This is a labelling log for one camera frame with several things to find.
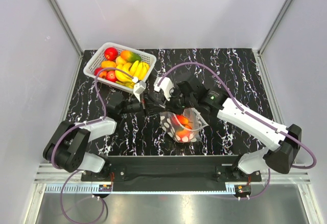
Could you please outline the clear dotted zip top bag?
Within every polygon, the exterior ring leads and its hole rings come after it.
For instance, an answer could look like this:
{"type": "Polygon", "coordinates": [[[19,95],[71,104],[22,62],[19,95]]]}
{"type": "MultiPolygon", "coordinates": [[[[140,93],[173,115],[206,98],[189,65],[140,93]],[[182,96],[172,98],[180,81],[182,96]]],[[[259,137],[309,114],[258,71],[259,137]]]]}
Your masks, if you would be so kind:
{"type": "MultiPolygon", "coordinates": [[[[186,129],[183,125],[179,123],[175,123],[175,115],[172,112],[162,112],[160,115],[160,125],[162,129],[174,140],[175,140],[175,133],[179,130],[189,130],[186,129]]],[[[200,131],[207,127],[208,124],[201,116],[201,114],[194,108],[185,109],[182,113],[189,120],[189,125],[192,127],[191,130],[195,135],[195,138],[191,142],[197,142],[200,140],[200,131]]]]}

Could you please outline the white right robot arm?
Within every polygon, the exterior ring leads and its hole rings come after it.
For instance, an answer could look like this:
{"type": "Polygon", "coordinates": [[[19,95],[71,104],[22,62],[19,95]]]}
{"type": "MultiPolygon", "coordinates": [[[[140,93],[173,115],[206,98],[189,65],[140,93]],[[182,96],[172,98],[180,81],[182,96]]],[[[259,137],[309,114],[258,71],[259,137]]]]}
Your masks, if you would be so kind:
{"type": "Polygon", "coordinates": [[[229,122],[264,144],[254,153],[238,157],[232,168],[233,178],[244,181],[257,170],[272,169],[288,174],[300,149],[301,128],[273,122],[242,105],[230,93],[218,87],[205,88],[197,79],[173,84],[164,78],[158,84],[167,100],[166,107],[178,113],[194,108],[202,116],[216,117],[229,122]]]}

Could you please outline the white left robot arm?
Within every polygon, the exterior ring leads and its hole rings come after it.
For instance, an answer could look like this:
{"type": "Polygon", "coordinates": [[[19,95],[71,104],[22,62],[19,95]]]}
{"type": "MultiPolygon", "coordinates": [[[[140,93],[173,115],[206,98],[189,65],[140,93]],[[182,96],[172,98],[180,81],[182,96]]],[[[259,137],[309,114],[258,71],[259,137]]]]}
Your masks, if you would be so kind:
{"type": "Polygon", "coordinates": [[[142,112],[146,116],[160,113],[165,108],[165,99],[145,92],[140,99],[126,100],[121,92],[109,96],[106,115],[82,123],[62,121],[43,150],[43,158],[58,169],[73,172],[77,169],[92,171],[99,181],[110,176],[110,168],[97,155],[87,154],[89,142],[115,134],[122,124],[123,115],[142,112]]]}

